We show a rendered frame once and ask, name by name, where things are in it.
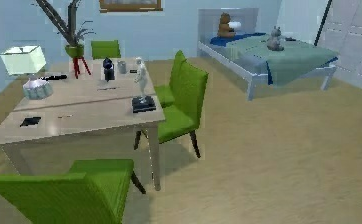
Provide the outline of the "beige wooden table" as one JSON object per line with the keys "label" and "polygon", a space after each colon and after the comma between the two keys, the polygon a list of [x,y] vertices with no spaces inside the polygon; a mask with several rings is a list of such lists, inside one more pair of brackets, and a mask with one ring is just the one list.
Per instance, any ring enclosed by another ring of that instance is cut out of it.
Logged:
{"label": "beige wooden table", "polygon": [[[160,163],[158,126],[165,120],[163,109],[134,113],[132,99],[140,94],[132,74],[117,72],[115,79],[105,81],[102,62],[89,63],[91,73],[75,79],[53,80],[53,94],[43,100],[22,99],[0,124],[0,147],[20,174],[31,169],[16,146],[40,139],[101,130],[145,129],[148,131],[154,188],[159,190]],[[119,87],[97,91],[98,88]],[[26,117],[40,116],[37,125],[21,127]]]}

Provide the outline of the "white figure statue black base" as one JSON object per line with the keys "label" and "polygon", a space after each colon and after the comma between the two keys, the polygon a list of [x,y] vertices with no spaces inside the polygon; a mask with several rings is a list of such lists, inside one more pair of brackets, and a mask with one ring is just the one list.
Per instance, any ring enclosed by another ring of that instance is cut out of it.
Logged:
{"label": "white figure statue black base", "polygon": [[151,96],[145,94],[145,87],[148,83],[147,72],[144,61],[141,57],[136,58],[137,76],[134,81],[139,85],[140,95],[132,99],[132,107],[134,113],[154,111],[156,109],[155,102]]}

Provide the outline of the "green chair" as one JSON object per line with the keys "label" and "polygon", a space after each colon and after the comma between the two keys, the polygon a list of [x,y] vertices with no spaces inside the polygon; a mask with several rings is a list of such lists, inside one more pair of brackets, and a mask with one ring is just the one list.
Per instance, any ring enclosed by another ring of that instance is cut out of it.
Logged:
{"label": "green chair", "polygon": [[76,160],[58,175],[0,175],[0,195],[32,224],[122,224],[131,185],[146,192],[131,159]]}
{"label": "green chair", "polygon": [[183,51],[178,50],[174,57],[169,83],[154,87],[158,100],[163,108],[171,106],[174,103],[173,89],[180,77],[181,66],[186,61],[187,59]]}
{"label": "green chair", "polygon": [[92,58],[105,59],[105,58],[120,58],[120,46],[117,40],[99,41],[93,40],[91,42]]}
{"label": "green chair", "polygon": [[196,130],[200,127],[208,72],[185,61],[172,93],[174,102],[163,109],[165,121],[158,126],[159,143],[189,134],[196,156],[201,157]]}

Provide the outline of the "framed wall picture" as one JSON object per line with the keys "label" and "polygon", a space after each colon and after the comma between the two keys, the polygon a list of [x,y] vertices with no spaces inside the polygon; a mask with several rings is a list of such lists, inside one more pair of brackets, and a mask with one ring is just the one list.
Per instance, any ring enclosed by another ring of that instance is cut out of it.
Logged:
{"label": "framed wall picture", "polygon": [[100,12],[162,11],[162,0],[99,0]]}

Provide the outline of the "black flat square object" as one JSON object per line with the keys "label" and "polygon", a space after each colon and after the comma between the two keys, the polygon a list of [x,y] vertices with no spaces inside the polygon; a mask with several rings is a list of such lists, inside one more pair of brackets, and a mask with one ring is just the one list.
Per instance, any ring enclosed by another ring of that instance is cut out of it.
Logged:
{"label": "black flat square object", "polygon": [[37,125],[39,121],[41,120],[40,116],[34,116],[34,117],[26,117],[22,123],[20,124],[21,127],[27,127],[32,125]]}

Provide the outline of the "grey teddy bear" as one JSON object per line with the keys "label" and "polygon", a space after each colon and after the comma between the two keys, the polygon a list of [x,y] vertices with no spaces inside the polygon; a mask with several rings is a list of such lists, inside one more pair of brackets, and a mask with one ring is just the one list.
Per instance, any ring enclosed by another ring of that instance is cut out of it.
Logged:
{"label": "grey teddy bear", "polygon": [[281,30],[279,27],[274,27],[270,37],[267,40],[267,48],[271,51],[283,51],[284,47],[280,43]]}

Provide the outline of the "grey bed with teal blanket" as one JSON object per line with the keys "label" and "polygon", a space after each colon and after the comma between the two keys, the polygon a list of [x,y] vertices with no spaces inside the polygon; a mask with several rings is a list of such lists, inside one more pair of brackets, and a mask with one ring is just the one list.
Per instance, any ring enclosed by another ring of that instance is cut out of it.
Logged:
{"label": "grey bed with teal blanket", "polygon": [[[222,13],[241,22],[233,38],[217,36]],[[208,55],[248,82],[247,99],[253,99],[258,84],[280,87],[299,78],[322,76],[326,89],[336,70],[337,54],[299,40],[281,38],[283,51],[267,48],[268,34],[258,33],[256,8],[200,9],[198,11],[198,51]]]}

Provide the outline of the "brown teddy bear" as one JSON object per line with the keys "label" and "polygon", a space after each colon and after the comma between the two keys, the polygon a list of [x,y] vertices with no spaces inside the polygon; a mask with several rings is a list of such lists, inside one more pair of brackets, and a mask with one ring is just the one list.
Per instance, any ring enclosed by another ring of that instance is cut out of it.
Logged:
{"label": "brown teddy bear", "polygon": [[222,13],[218,25],[217,36],[222,38],[232,38],[235,36],[235,31],[229,26],[231,17],[228,13]]}

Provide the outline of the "white room door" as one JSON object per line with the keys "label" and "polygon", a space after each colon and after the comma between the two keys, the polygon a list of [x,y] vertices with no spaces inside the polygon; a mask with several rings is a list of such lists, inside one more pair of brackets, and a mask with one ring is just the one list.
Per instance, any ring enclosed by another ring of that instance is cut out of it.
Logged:
{"label": "white room door", "polygon": [[319,45],[339,53],[335,77],[362,89],[362,0],[333,0]]}

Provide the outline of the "house plant in green pot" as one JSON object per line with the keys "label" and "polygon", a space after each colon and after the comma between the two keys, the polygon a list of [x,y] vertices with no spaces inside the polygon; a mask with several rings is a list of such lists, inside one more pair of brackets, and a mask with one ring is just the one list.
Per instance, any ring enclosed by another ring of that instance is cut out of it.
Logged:
{"label": "house plant in green pot", "polygon": [[77,29],[77,9],[81,0],[72,0],[68,5],[68,19],[64,21],[55,8],[47,0],[35,0],[36,6],[39,6],[52,24],[57,28],[58,33],[67,41],[65,51],[72,59],[74,75],[78,77],[80,74],[79,61],[83,62],[86,71],[90,74],[89,67],[84,59],[84,45],[81,40],[87,34],[94,34],[92,29],[84,28],[85,23],[90,23],[90,20],[84,21],[80,29]]}

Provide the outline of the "black remote control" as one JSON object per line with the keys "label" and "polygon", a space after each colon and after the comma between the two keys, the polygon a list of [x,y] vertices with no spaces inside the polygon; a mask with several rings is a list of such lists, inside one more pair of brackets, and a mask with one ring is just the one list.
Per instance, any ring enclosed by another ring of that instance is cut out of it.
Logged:
{"label": "black remote control", "polygon": [[50,76],[43,76],[40,79],[41,80],[45,80],[45,81],[51,81],[51,80],[64,80],[67,79],[68,76],[67,75],[50,75]]}

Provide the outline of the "black floor lamp pole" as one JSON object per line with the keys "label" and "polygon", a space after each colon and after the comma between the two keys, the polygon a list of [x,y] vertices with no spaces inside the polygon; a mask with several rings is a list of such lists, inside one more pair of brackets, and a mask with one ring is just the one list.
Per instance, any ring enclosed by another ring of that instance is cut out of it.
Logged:
{"label": "black floor lamp pole", "polygon": [[324,10],[324,13],[323,13],[321,22],[320,22],[320,26],[319,26],[319,29],[318,29],[318,32],[317,32],[315,41],[314,41],[314,46],[317,46],[318,43],[319,43],[319,40],[320,40],[322,31],[323,31],[325,22],[326,22],[326,20],[327,20],[328,13],[329,13],[329,11],[330,11],[330,7],[331,7],[331,5],[332,5],[332,2],[333,2],[333,0],[327,0],[327,4],[326,4],[326,7],[325,7],[325,10]]}

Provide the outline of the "white table lamp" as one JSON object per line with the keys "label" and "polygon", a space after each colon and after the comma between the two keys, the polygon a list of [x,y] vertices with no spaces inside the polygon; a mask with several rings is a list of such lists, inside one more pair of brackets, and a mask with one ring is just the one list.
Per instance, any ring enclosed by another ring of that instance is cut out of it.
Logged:
{"label": "white table lamp", "polygon": [[0,57],[9,76],[28,76],[28,81],[22,86],[27,99],[42,100],[53,94],[50,83],[37,76],[37,73],[46,65],[46,59],[40,46],[10,47],[2,52]]}

